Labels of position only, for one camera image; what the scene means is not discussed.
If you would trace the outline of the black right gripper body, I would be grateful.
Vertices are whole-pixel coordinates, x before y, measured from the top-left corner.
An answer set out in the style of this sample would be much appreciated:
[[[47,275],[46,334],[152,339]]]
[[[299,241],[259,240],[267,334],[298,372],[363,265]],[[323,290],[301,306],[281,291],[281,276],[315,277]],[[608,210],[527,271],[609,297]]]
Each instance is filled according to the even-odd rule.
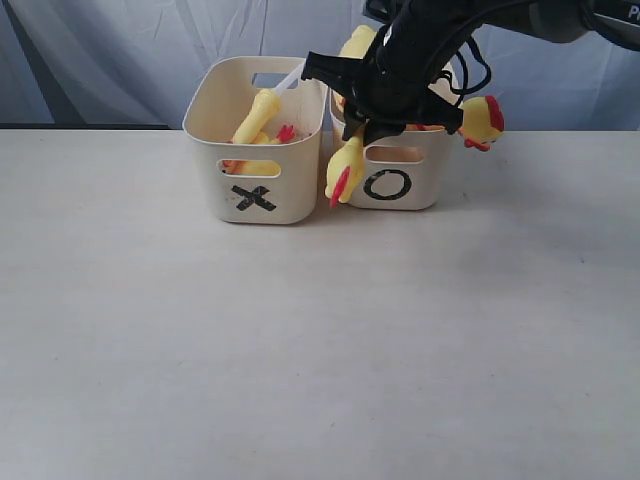
[[[468,4],[405,4],[376,35],[363,60],[370,77],[349,84],[347,117],[406,125],[446,63],[470,37]]]

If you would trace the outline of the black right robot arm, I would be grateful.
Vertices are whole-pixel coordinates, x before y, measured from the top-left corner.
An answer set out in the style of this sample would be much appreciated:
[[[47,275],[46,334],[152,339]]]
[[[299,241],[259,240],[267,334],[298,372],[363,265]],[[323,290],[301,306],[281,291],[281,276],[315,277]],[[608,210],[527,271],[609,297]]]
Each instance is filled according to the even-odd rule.
[[[639,48],[636,1],[387,1],[382,27],[361,58],[311,52],[301,72],[341,95],[342,138],[358,130],[364,142],[400,135],[409,124],[437,125],[455,133],[463,112],[432,92],[450,59],[484,24],[566,44],[595,31],[627,50]]]

